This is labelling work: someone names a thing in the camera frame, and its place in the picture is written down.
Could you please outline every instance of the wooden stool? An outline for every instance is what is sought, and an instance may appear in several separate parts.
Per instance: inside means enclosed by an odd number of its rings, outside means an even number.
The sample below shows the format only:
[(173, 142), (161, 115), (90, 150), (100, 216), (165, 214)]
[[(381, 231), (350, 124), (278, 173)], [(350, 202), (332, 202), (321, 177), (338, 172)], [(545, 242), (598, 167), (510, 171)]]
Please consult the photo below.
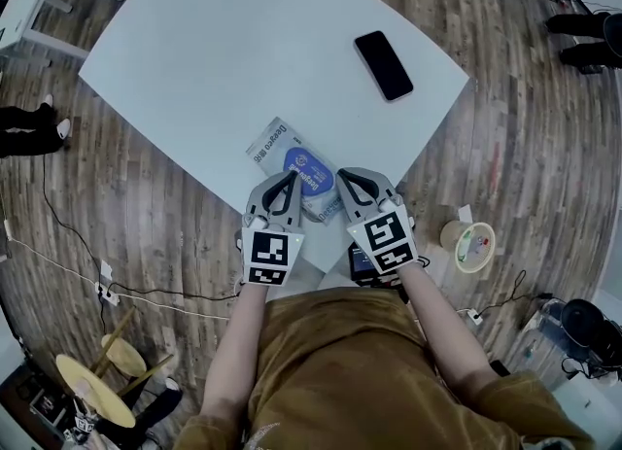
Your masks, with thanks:
[[(149, 379), (173, 358), (169, 355), (155, 367), (147, 370), (145, 361), (134, 347), (119, 338), (133, 313), (134, 308), (130, 308), (113, 333), (106, 334), (102, 338), (103, 349), (90, 368), (66, 355), (56, 357), (56, 367), (60, 375), (76, 396), (92, 407), (101, 417), (124, 428), (133, 428), (136, 425), (136, 419), (121, 397)], [(101, 379), (111, 363), (124, 374), (136, 377), (118, 393), (115, 393)]]

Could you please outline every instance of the blue label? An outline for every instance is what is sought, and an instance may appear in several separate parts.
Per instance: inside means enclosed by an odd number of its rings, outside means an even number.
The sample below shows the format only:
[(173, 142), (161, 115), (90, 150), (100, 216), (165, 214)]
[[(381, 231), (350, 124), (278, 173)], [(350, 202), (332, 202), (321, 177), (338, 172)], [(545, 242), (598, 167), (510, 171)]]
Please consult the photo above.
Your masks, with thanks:
[(332, 188), (332, 173), (304, 148), (291, 148), (285, 155), (283, 170), (298, 172), (303, 196), (317, 196)]

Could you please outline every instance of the yellow stool seat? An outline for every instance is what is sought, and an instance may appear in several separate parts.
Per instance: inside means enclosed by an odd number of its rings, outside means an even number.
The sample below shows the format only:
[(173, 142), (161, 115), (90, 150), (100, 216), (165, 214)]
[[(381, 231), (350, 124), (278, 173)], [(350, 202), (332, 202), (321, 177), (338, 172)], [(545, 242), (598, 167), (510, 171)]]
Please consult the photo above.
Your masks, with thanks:
[[(106, 334), (101, 338), (102, 348), (105, 348), (110, 337), (111, 334)], [(106, 357), (118, 370), (130, 377), (140, 377), (147, 372), (147, 365), (141, 355), (132, 345), (120, 337), (115, 339), (106, 352)]]
[(66, 355), (56, 357), (56, 367), (71, 391), (103, 418), (124, 428), (136, 425), (134, 414), (119, 395), (87, 367)]

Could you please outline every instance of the black pants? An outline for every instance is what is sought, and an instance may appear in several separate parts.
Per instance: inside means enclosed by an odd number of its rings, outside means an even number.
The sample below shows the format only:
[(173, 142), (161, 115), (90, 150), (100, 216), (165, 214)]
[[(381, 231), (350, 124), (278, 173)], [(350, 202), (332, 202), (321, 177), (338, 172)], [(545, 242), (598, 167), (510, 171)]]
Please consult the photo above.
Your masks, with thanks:
[[(147, 381), (139, 384), (132, 391), (121, 397), (130, 409), (134, 406), (141, 393), (143, 393)], [(182, 396), (183, 393), (181, 391), (169, 390), (167, 388), (136, 417), (136, 426), (133, 428), (122, 428), (106, 419), (100, 419), (95, 424), (95, 430), (104, 434), (121, 450), (136, 450), (145, 442), (147, 430), (175, 410)]]
[[(556, 15), (546, 22), (550, 32), (604, 39), (603, 25), (609, 13), (597, 15)], [(560, 60), (567, 65), (582, 68), (589, 65), (604, 65), (622, 68), (622, 57), (611, 50), (607, 42), (577, 44), (560, 52)]]
[[(7, 132), (10, 128), (32, 132)], [(15, 106), (0, 108), (0, 157), (45, 155), (58, 151), (62, 145), (54, 124), (54, 110), (47, 104), (35, 112)]]

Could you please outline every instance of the black device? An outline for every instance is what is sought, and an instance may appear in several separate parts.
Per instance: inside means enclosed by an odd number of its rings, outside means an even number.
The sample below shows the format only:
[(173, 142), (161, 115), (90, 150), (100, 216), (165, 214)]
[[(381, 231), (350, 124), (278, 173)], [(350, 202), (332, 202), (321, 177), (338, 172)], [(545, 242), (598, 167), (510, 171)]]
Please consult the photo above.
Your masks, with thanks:
[(412, 82), (385, 34), (371, 32), (355, 39), (354, 43), (387, 101), (395, 101), (412, 92)]

